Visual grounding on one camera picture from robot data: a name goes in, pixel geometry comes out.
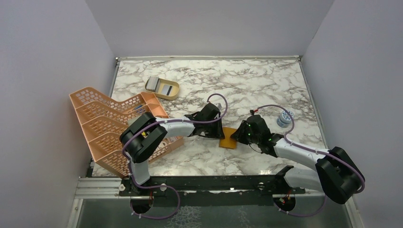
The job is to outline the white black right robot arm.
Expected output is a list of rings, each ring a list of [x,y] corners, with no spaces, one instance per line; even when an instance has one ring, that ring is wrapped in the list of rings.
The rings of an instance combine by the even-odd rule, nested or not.
[[[277,177],[274,187],[280,193],[301,187],[320,191],[333,202],[345,204],[365,183],[363,175],[344,149],[317,149],[289,142],[285,136],[272,133],[260,115],[252,115],[242,121],[231,138],[242,144],[255,144],[263,154],[306,167],[291,168],[285,175]]]

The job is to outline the yellow leather card holder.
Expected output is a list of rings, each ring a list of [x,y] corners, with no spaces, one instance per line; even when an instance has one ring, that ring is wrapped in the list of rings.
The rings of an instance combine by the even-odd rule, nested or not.
[[[219,147],[226,149],[236,149],[237,141],[231,138],[231,135],[235,132],[235,128],[223,127],[224,139],[220,139]]]

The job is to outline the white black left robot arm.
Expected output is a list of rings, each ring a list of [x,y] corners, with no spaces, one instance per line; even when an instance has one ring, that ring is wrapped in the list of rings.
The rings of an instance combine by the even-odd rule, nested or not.
[[[192,136],[223,139],[223,116],[217,106],[207,103],[201,111],[182,118],[159,118],[151,112],[138,117],[119,137],[122,155],[128,160],[132,190],[138,195],[148,192],[149,159],[164,139]]]

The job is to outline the stack of grey cards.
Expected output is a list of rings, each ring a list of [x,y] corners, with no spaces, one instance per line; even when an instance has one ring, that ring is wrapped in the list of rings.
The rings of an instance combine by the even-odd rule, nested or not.
[[[145,89],[150,92],[157,92],[160,86],[160,78],[158,76],[151,76],[146,82]]]

